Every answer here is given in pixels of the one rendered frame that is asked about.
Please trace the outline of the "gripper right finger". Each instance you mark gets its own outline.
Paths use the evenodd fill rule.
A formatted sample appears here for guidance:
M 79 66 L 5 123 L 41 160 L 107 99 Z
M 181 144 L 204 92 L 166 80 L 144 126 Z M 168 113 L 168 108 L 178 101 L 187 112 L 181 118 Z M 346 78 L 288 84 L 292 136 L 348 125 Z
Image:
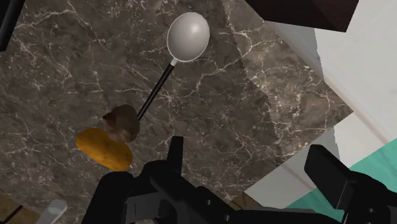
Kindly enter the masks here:
M 331 206 L 344 211 L 341 224 L 393 224 L 397 193 L 350 170 L 324 146 L 310 145 L 304 171 Z

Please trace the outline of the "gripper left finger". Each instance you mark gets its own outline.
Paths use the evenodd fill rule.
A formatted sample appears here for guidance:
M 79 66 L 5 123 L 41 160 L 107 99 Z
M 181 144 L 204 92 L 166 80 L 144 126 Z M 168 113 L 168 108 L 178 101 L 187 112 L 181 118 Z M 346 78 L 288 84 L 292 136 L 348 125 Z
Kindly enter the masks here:
M 183 143 L 172 137 L 167 158 L 148 162 L 136 178 L 126 171 L 104 175 L 81 224 L 199 224 L 189 205 L 196 188 L 181 175 Z

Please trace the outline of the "orange-yellow oval potato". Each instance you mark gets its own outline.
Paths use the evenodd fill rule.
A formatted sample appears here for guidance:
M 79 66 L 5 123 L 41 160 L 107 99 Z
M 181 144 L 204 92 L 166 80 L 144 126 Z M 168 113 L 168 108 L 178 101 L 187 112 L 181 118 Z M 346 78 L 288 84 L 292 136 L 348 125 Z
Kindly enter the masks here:
M 77 147 L 90 158 L 112 171 L 125 171 L 132 163 L 132 152 L 125 143 L 111 140 L 98 128 L 89 128 L 76 137 Z

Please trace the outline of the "clear glass tumbler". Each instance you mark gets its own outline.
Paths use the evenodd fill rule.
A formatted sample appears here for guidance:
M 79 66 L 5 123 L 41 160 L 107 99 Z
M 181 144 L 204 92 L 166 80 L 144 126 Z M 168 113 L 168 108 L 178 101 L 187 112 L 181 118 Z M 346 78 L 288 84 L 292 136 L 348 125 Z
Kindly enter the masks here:
M 36 224 L 54 224 L 67 210 L 64 200 L 54 199 L 43 211 Z

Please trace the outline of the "brown potato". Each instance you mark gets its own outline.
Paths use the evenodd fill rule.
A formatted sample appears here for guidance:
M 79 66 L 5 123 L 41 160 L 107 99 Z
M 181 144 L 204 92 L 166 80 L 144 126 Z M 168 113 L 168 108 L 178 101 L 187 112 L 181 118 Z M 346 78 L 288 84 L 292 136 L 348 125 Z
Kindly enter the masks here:
M 119 143 L 134 141 L 140 131 L 137 112 L 130 104 L 113 108 L 102 117 L 109 138 Z

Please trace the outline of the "white counter cabinet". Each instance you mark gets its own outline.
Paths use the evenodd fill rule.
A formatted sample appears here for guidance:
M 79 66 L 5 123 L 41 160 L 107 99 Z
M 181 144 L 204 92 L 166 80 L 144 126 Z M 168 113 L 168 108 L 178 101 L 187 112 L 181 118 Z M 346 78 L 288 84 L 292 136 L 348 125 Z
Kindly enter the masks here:
M 397 191 L 397 59 L 370 31 L 271 27 L 352 113 L 317 139 L 344 165 Z

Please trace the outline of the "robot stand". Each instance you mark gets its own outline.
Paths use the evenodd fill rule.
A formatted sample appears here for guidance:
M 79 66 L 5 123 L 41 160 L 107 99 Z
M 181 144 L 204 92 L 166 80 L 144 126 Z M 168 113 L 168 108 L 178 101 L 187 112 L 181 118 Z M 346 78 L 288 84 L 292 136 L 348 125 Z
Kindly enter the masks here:
M 245 0 L 265 21 L 346 32 L 359 0 Z

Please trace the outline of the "black box-shaped object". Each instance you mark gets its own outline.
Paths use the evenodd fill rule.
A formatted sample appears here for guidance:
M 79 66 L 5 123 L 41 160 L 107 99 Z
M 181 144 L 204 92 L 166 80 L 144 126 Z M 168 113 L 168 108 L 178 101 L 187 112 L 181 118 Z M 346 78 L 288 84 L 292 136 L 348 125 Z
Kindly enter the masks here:
M 7 49 L 25 0 L 0 0 L 0 52 Z

